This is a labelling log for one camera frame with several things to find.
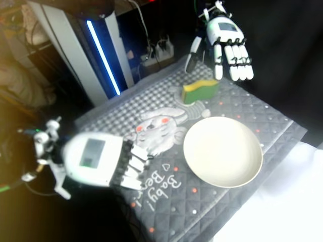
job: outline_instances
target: bowl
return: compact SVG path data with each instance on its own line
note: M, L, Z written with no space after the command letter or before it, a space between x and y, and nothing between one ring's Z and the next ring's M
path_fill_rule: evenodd
M257 137L227 117L209 117L194 124L184 139L184 156L200 179L222 188L251 182L262 166Z

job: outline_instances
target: checkered pattern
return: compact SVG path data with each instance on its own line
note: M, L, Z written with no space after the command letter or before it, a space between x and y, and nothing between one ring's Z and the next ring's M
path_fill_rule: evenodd
M201 63L197 64L191 74L185 74L184 67L179 66L178 71L170 76L155 80L133 97L91 116L91 121L80 128L83 131L125 135L141 122L142 112L161 107L175 107L173 96L168 92L171 86L182 86L199 79L210 78L212 70ZM140 204L135 206L134 210L154 241L210 239L305 133L305 129L232 82L222 80L219 85L218 94L210 100L203 101L204 105L210 110L211 116L234 118L255 133L264 153L263 168L248 185L236 189L221 189L203 182L190 170L185 162L182 146L174 145L156 157L143 174L144 180L157 170L165 178L174 175L174 178L181 182L179 188L168 186L163 190L167 197L161 196L156 202L152 202L147 190L141 196L136 191L121 190L129 204L135 201ZM189 129L197 121L186 122L181 126ZM169 170L165 171L163 164L169 164ZM153 184L152 188L156 191L160 184Z

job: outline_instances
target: yellow sponge layer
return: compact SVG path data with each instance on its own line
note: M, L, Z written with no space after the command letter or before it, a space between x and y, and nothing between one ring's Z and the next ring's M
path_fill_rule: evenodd
M215 95L218 90L218 81L198 80L190 85L184 85L182 100L185 104L190 104L199 99L208 99Z

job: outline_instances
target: blue light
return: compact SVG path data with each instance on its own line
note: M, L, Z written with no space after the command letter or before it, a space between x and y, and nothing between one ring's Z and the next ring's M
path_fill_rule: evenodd
M88 20L88 21L86 21L86 24L87 24L87 27L89 28L89 30L91 32L92 38L94 40L94 43L96 45L97 50L100 53L100 56L101 56L102 61L103 61L103 64L104 64L104 66L106 68L106 71L107 71L111 81L112 81L113 87L115 88L115 91L116 91L117 95L120 95L120 91L119 91L119 88L117 86L116 80L115 80L115 78L114 78L114 76L112 74L112 71L110 69L110 66L109 66L109 64L108 64L108 62L106 60L106 57L104 55L103 49L102 49L101 44L100 44L100 41L97 38L96 32L95 32L95 30L93 28L92 22Z

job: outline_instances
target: gray tablecloth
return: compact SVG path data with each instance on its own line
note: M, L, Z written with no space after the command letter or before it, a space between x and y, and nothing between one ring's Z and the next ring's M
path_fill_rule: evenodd
M221 80L210 100L184 105L183 84L212 78L198 63L184 73L185 59L149 76L133 88L76 120L81 131L125 136L156 156L144 172L142 191L121 189L150 239L208 241L264 182L306 130L229 80ZM187 166L183 140L187 130L209 116L234 118L258 137L264 163L251 183L234 189L211 186Z

